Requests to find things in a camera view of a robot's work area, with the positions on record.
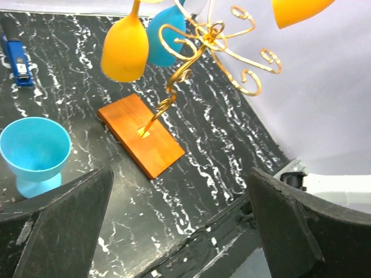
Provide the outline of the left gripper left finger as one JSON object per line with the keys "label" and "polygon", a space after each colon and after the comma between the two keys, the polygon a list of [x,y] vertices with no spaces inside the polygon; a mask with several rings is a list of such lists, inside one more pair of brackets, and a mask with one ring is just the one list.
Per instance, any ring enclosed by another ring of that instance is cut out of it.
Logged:
{"label": "left gripper left finger", "polygon": [[1,211],[1,277],[87,277],[114,182],[94,169]]}

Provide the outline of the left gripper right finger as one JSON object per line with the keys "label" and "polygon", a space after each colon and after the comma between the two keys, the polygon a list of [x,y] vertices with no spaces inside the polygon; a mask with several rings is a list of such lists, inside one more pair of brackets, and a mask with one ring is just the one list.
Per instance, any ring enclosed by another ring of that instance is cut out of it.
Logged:
{"label": "left gripper right finger", "polygon": [[253,168],[248,190],[272,277],[370,277],[370,214]]}

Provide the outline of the light blue wine glass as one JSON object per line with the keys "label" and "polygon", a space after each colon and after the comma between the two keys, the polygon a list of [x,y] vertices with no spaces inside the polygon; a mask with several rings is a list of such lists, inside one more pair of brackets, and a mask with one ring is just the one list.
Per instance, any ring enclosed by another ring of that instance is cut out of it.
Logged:
{"label": "light blue wine glass", "polygon": [[27,199],[62,185],[70,152],[68,132],[48,118],[18,119],[1,132],[1,155],[16,176],[17,191]]}

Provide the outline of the teal wine glass back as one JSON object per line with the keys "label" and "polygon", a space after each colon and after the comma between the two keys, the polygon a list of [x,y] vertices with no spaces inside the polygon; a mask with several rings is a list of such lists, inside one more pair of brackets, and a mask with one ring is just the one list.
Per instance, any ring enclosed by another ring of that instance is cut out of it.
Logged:
{"label": "teal wine glass back", "polygon": [[[176,62],[177,58],[170,54],[159,40],[158,32],[160,27],[164,24],[169,24],[182,32],[186,31],[185,17],[176,5],[158,13],[150,21],[146,29],[149,42],[148,62],[159,67],[170,67]],[[175,43],[174,40],[176,38],[184,39],[185,36],[170,28],[164,28],[162,36],[168,46],[179,54],[183,47],[183,43]]]}

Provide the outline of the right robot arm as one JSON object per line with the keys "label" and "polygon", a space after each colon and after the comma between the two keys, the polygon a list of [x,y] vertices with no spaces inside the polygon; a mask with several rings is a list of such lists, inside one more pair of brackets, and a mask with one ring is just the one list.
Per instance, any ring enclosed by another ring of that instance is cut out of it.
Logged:
{"label": "right robot arm", "polygon": [[317,175],[292,171],[281,174],[280,180],[334,204],[370,213],[369,175]]}

